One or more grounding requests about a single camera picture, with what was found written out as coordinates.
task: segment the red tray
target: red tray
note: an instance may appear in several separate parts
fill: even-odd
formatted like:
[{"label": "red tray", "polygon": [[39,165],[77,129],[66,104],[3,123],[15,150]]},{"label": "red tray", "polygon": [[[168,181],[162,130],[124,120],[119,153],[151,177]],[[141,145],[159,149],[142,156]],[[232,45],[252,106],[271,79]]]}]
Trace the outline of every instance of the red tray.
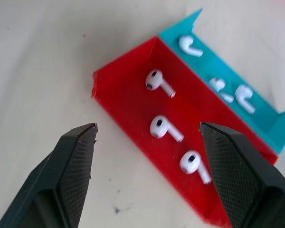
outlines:
[{"label": "red tray", "polygon": [[[153,69],[161,70],[166,81],[175,89],[173,98],[169,98],[161,88],[154,91],[146,89],[146,77]],[[183,198],[206,222],[230,228],[231,223],[214,184],[204,185],[197,172],[185,174],[179,167],[180,159],[187,151],[197,150],[209,170],[203,139],[198,130],[201,121],[242,132],[274,164],[277,156],[270,148],[158,37],[94,72],[93,77],[92,96]],[[181,143],[177,143],[169,134],[160,139],[151,136],[151,121],[160,114],[185,135]]]}]

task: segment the earbud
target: earbud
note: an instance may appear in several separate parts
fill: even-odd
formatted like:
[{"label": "earbud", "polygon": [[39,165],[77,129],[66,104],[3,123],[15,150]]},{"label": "earbud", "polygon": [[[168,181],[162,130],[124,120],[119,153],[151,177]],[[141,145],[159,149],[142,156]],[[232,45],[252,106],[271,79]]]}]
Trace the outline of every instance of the earbud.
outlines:
[{"label": "earbud", "polygon": [[163,90],[168,94],[169,97],[175,96],[175,90],[163,79],[162,72],[160,70],[151,71],[146,79],[146,87],[149,90],[157,89],[162,87]]},{"label": "earbud", "polygon": [[[212,78],[210,81],[209,81],[210,85],[217,91],[219,92],[220,90],[222,90],[223,88],[225,88],[225,85],[226,85],[226,82],[221,79],[221,78],[217,78],[217,77],[214,77]],[[226,94],[226,93],[219,93],[225,101],[227,101],[228,103],[232,103],[233,100],[234,100],[234,97],[229,95],[229,94]]]},{"label": "earbud", "polygon": [[167,132],[179,143],[184,139],[184,135],[166,117],[158,115],[150,125],[150,133],[156,138],[162,138]]},{"label": "earbud", "polygon": [[236,90],[237,102],[249,113],[253,114],[256,109],[246,99],[250,99],[253,95],[253,91],[246,85],[240,85]]},{"label": "earbud", "polygon": [[186,174],[192,174],[197,170],[204,184],[210,184],[212,181],[212,178],[197,151],[188,151],[185,153],[180,160],[180,168]]},{"label": "earbud", "polygon": [[193,37],[190,35],[181,36],[179,40],[180,49],[188,55],[201,57],[203,55],[203,51],[190,47],[193,44]]}]

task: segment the white table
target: white table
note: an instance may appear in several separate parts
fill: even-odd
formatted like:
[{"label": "white table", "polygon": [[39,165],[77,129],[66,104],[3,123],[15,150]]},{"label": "white table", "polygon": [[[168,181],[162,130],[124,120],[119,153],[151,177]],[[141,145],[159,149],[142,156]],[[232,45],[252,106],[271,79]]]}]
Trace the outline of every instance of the white table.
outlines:
[{"label": "white table", "polygon": [[59,137],[96,122],[79,227],[209,227],[90,99],[95,70],[202,6],[197,35],[284,110],[285,0],[0,0],[0,218]]}]

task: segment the white surface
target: white surface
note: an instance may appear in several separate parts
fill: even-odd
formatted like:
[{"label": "white surface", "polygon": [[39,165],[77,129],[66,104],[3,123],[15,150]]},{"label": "white surface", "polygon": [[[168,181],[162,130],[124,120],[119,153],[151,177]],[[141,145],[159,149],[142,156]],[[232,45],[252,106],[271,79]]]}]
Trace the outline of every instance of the white surface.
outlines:
[{"label": "white surface", "polygon": [[197,35],[285,109],[285,0],[0,0],[0,218],[62,134],[97,122],[79,227],[208,227],[90,99],[93,71],[202,6]]}]

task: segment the wireless earbud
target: wireless earbud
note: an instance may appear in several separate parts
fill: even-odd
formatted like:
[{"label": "wireless earbud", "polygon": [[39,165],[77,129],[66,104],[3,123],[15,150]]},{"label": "wireless earbud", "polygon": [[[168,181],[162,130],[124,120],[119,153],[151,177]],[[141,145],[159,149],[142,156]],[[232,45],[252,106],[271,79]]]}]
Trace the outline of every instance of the wireless earbud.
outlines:
[{"label": "wireless earbud", "polygon": [[166,117],[158,115],[150,125],[150,133],[156,138],[162,138],[167,132],[179,143],[184,139],[184,135]]},{"label": "wireless earbud", "polygon": [[[214,77],[210,80],[210,85],[217,91],[219,92],[220,90],[222,90],[223,88],[225,88],[225,85],[226,85],[226,82],[221,79],[221,78],[217,78],[217,77]],[[234,97],[229,95],[229,94],[226,94],[226,93],[219,93],[225,101],[227,101],[228,103],[232,103],[233,100],[234,100]]]},{"label": "wireless earbud", "polygon": [[190,47],[193,44],[193,37],[190,35],[181,36],[179,40],[180,49],[188,55],[201,57],[203,55],[203,51]]},{"label": "wireless earbud", "polygon": [[180,168],[186,174],[192,174],[197,170],[204,184],[210,184],[212,181],[212,178],[197,151],[188,151],[185,153],[180,160]]},{"label": "wireless earbud", "polygon": [[160,70],[151,71],[146,79],[146,87],[149,90],[157,89],[162,87],[163,90],[168,94],[169,97],[175,96],[175,90],[163,79],[162,72]]},{"label": "wireless earbud", "polygon": [[253,95],[253,91],[246,85],[240,85],[236,90],[237,102],[249,113],[253,114],[256,109],[246,99],[250,99]]}]

